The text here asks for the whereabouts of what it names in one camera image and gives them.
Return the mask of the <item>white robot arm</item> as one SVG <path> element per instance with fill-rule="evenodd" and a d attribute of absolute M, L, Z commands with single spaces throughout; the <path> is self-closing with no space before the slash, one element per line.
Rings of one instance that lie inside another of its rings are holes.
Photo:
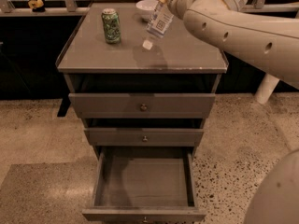
<path fill-rule="evenodd" d="M 299 20 L 242 13 L 248 0 L 160 1 L 191 35 L 299 88 Z M 298 149 L 264 178 L 244 224 L 299 224 Z"/>

